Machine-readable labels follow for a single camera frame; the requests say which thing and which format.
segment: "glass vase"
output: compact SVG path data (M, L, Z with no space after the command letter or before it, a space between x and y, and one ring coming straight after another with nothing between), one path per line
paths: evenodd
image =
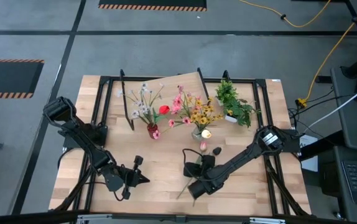
M156 125L154 123L148 124L147 130L148 130L149 137L151 137L152 139L155 139L154 133L158 130L158 125Z
M196 141L199 141L199 142L205 140L205 138L202 137L202 131L203 131L203 129L199 130L198 127L195 127L194 130L191 133L192 138L194 140L196 140Z

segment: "flower bouquet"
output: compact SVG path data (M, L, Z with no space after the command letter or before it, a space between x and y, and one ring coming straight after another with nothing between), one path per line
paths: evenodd
M137 106L136 110L133 110L131 113L131 118L140 118L141 121L147 124L147 130L149 136L152 139L160 138L160 131L158 130L157 123L166 118L165 115L170 111L169 106L164 105L159 108L159 113L156 113L155 109L152 107L152 104L157 99L162 99L160 91L164 88L163 84L160 84L160 89L156 94L152 90L148 90L148 84L143 82L141 89L138 91L138 95L134 93L133 90L129 91L129 94L124 96L129 98L133 105ZM123 95L122 91L119 91L118 97Z
M206 148L206 143L203 140L211 137L211 133L206 127L216 120L223 119L223 115L213 114L213 106L203 105L200 96L194 97L191 93L185 93L182 85L177 88L178 95L173 100L172 114L180 119L170 119L169 126L173 128L181 124L195 124L192 138L201 141L201 147Z

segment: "yellow cable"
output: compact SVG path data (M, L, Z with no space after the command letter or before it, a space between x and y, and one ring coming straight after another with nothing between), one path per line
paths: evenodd
M251 5L251 6L256 6L256 7L262 8L262 9L267 9L267 10L273 11L273 12L275 12L276 14L278 14L279 16L282 16L282 13L280 13L280 12L278 12L277 10L272 9L272 8L270 8L270 7L260 6L260 5L258 5L258 4L254 4L254 3L247 2L247 1L245 1L245 0L239 0L239 1L241 1L241 2L243 2L243 3L246 3L246 4L249 4L249 5ZM288 22L288 24L291 25L292 27L303 28L303 27L305 27L305 26L311 24L312 22L314 22L314 20L315 20L318 16L320 16L320 14L327 8L327 6L329 5L330 1L331 1L331 0L328 0L327 3L324 5L324 7L321 9L321 11L320 11L317 15L315 15L312 20L308 21L308 22L307 22L306 24L304 24L304 25L300 25L300 26L294 25L294 24L291 23L288 19L286 19L286 17L284 17L284 20L285 20L286 22Z
M299 103L306 107L306 101L310 98L310 95L311 95L311 90L314 86L314 82L315 82L315 79L318 77L318 74L321 72L321 69L322 67L325 65L325 63L327 62L328 58L330 57L330 55L333 53L333 51L336 50L336 48L338 47L338 45L340 44L340 42L345 38L345 36L347 35L347 33L351 30L351 28L353 28L354 26L354 22L351 23L351 25L349 26L349 28L346 30L346 32L340 37L339 41L337 42L337 44L332 48L332 50L329 52L329 54L325 57L325 60L322 62L320 68L318 69L318 71L316 72L316 74L314 75L314 78L313 78L313 81L311 82L311 85L310 85L310 88L308 89L308 94L307 94L307 97L304 98L304 99L298 99L299 100Z

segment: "green leafy plant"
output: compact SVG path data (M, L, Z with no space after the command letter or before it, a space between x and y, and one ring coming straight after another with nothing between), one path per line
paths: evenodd
M224 104L224 114L228 114L238 120L238 124L251 126L251 113L260 113L255 110L246 100L232 98Z
M217 98L224 104L229 100L235 99L237 97L236 88L233 87L233 82L221 80L221 84L216 89Z

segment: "black desk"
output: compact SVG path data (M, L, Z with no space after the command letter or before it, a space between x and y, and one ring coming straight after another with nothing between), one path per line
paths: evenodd
M331 70L331 79L336 96L355 93L356 79L346 78L340 68ZM337 99L337 105L342 105L351 97ZM323 193L337 197L341 215L349 221L357 222L357 204L351 199L341 166L342 161L357 161L357 101L353 100L340 109L339 117L342 130L303 147L300 160L321 155L318 157L318 170L323 180L320 182Z

